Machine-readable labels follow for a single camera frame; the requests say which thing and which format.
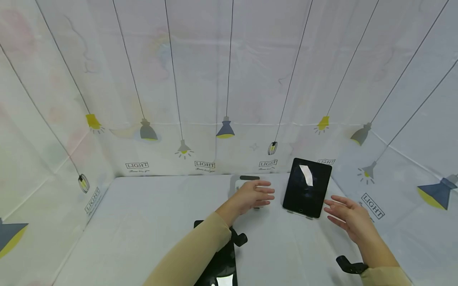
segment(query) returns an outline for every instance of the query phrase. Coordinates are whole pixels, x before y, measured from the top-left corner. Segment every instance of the star illustration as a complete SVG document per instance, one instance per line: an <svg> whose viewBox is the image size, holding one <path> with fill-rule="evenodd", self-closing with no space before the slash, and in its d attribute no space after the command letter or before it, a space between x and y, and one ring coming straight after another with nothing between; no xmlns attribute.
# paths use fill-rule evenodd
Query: star illustration
<svg viewBox="0 0 458 286"><path fill-rule="evenodd" d="M257 148L259 148L259 146L256 145L256 143L255 143L255 144L251 145L250 148L253 149L253 151L254 151L254 150L256 150Z"/></svg>

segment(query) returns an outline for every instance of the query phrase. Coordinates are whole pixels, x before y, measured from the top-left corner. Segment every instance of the right hand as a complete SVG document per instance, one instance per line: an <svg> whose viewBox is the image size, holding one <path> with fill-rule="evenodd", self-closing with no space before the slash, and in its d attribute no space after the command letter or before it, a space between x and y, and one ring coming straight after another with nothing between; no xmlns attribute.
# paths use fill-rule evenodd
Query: right hand
<svg viewBox="0 0 458 286"><path fill-rule="evenodd" d="M324 211L335 217L327 218L344 229L354 243L361 245L381 240L369 212L364 207L348 198L336 195L332 195L331 199L333 200L324 201L330 207L325 207Z"/></svg>

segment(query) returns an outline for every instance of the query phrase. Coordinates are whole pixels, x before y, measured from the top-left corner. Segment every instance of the beige sleeve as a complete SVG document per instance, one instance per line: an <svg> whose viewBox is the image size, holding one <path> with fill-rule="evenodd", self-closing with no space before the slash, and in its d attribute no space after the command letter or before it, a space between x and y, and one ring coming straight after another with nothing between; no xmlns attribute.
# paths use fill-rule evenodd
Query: beige sleeve
<svg viewBox="0 0 458 286"><path fill-rule="evenodd" d="M230 238L224 220L212 213L162 258L143 286L193 286Z"/></svg>
<svg viewBox="0 0 458 286"><path fill-rule="evenodd" d="M361 274L364 286L410 286L401 267L368 268Z"/></svg>

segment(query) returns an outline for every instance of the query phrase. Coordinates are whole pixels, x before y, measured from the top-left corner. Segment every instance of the gray lamp shade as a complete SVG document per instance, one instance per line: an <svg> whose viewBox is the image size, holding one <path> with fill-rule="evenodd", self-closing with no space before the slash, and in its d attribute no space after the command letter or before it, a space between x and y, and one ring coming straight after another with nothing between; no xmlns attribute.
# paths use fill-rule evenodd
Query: gray lamp shade
<svg viewBox="0 0 458 286"><path fill-rule="evenodd" d="M140 123L142 124L140 128L140 138L145 139L145 140L157 140L158 139L156 132L154 132L148 120L143 118Z"/></svg>
<svg viewBox="0 0 458 286"><path fill-rule="evenodd" d="M371 125L372 124L370 122L364 124L363 128L356 131L350 139L356 141L360 146L363 145L367 135L369 134L369 130L371 130Z"/></svg>
<svg viewBox="0 0 458 286"><path fill-rule="evenodd" d="M277 141L274 141L274 142L270 143L269 149L267 151L267 155L275 154L275 151L277 150L277 146L278 146L278 142Z"/></svg>
<svg viewBox="0 0 458 286"><path fill-rule="evenodd" d="M452 189L457 188L457 183L458 177L456 175L451 175L447 178L442 178L440 183L418 186L417 191L427 204L439 209L447 210L450 192Z"/></svg>
<svg viewBox="0 0 458 286"><path fill-rule="evenodd" d="M181 152L183 154L186 154L186 152L190 151L191 148L189 148L188 146L186 146L185 144L185 140L181 140L181 145L180 147L178 148L178 152Z"/></svg>
<svg viewBox="0 0 458 286"><path fill-rule="evenodd" d="M364 175L366 177L371 177L372 179L374 178L374 167L377 165L377 162L374 161L370 166L362 168L364 171Z"/></svg>
<svg viewBox="0 0 458 286"><path fill-rule="evenodd" d="M219 132L216 134L216 137L218 138L230 138L234 136L234 131L232 130L232 127L230 127L230 121L229 121L229 116L225 116L223 120L223 126L219 130Z"/></svg>

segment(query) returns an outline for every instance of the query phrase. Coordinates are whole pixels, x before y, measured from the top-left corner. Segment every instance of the finger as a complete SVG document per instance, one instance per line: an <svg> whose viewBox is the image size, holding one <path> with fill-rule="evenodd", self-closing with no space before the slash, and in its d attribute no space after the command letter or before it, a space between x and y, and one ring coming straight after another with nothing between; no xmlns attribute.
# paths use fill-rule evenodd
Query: finger
<svg viewBox="0 0 458 286"><path fill-rule="evenodd" d="M332 195L331 199L338 201L339 203L342 203L344 205L347 205L349 208L358 206L359 204L355 203L354 201L350 200L349 198L341 197L341 196L336 196Z"/></svg>
<svg viewBox="0 0 458 286"><path fill-rule="evenodd" d="M269 181L263 181L263 180L254 180L252 182L255 184L255 187L257 187L257 186L270 186L271 185Z"/></svg>
<svg viewBox="0 0 458 286"><path fill-rule="evenodd" d="M335 225L337 225L338 227L342 228L343 230L347 231L348 230L348 226L345 222L343 221L340 221L338 220L337 218L333 217L333 216L327 216L327 218Z"/></svg>
<svg viewBox="0 0 458 286"><path fill-rule="evenodd" d="M273 199L275 199L274 196L265 194L265 193L259 193L259 195L257 196L257 200L273 200Z"/></svg>
<svg viewBox="0 0 458 286"><path fill-rule="evenodd" d="M349 209L347 207L332 205L331 208L324 208L324 211L330 215L333 215L343 221L347 221L346 217Z"/></svg>
<svg viewBox="0 0 458 286"><path fill-rule="evenodd" d="M333 200L324 200L324 203L328 206L332 206L332 205L339 205L339 206L343 206L343 207L347 207L346 205L344 204L341 204L341 203L338 203L338 202L335 202Z"/></svg>
<svg viewBox="0 0 458 286"><path fill-rule="evenodd" d="M275 193L275 189L271 189L271 188L255 188L255 191L256 192L261 192L261 193L265 193L265 194L273 194Z"/></svg>
<svg viewBox="0 0 458 286"><path fill-rule="evenodd" d="M256 207L264 206L264 205L270 205L270 201L269 200L259 200L253 204L253 207L256 208Z"/></svg>

